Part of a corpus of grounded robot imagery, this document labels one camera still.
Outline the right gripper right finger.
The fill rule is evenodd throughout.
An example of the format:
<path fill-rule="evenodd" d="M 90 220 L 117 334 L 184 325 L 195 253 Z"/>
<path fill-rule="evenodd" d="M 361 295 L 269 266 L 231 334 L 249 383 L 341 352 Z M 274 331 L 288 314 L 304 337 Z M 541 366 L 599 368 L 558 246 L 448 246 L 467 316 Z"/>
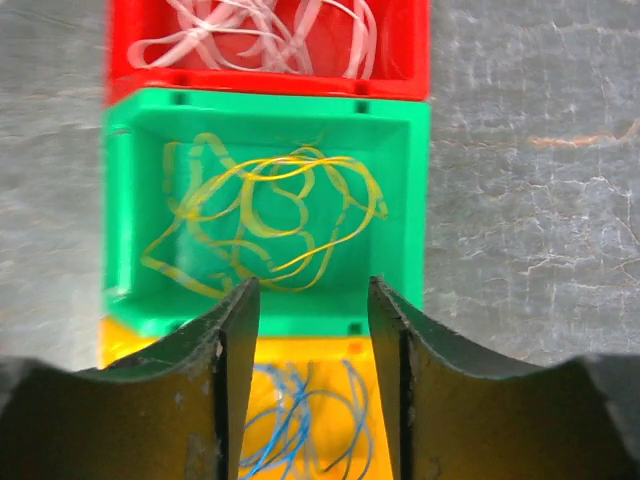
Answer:
<path fill-rule="evenodd" d="M 396 479 L 635 479 L 639 359 L 541 367 L 485 348 L 371 279 L 368 322 Z"/>

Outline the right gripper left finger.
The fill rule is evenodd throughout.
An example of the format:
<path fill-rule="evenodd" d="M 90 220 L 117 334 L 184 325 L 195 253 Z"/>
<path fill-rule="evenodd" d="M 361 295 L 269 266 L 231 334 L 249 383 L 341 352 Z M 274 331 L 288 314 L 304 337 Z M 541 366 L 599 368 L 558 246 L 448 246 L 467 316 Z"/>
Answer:
<path fill-rule="evenodd" d="M 254 280 L 104 369 L 1 361 L 5 479 L 234 479 L 260 314 Z"/>

